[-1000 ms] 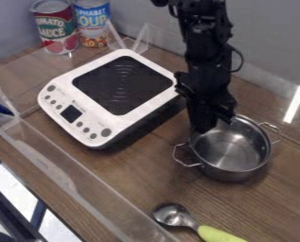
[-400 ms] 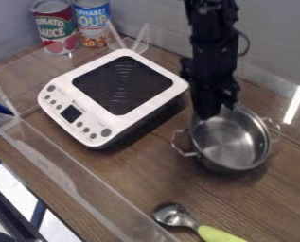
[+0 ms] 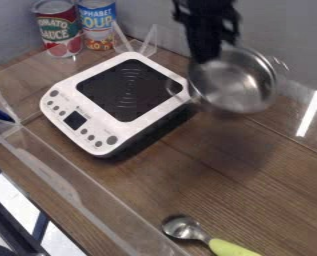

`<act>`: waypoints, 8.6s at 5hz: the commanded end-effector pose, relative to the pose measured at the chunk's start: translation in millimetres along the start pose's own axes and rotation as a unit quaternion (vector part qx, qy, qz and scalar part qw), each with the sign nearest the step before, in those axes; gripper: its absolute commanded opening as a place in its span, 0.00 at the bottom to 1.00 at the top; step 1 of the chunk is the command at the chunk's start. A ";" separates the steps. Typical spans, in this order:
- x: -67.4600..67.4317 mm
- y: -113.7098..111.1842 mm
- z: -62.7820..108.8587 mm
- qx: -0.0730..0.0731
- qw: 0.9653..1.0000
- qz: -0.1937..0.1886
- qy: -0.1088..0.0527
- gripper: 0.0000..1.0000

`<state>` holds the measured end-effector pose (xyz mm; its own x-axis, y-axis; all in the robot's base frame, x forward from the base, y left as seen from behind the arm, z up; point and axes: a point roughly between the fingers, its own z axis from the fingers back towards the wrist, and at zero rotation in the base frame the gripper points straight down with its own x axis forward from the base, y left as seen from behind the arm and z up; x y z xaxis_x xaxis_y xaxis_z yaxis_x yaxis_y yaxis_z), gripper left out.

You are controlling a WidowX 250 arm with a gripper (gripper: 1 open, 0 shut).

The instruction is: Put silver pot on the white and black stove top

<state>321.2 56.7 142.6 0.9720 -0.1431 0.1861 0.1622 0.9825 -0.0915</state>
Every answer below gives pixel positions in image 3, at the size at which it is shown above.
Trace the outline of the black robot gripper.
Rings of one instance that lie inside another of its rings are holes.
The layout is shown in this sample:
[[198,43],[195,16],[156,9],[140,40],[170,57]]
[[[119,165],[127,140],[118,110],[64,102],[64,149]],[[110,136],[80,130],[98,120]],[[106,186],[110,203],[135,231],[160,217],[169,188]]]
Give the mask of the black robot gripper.
[[171,1],[173,18],[186,28],[191,57],[203,64],[219,56],[222,41],[237,43],[241,22],[237,0]]

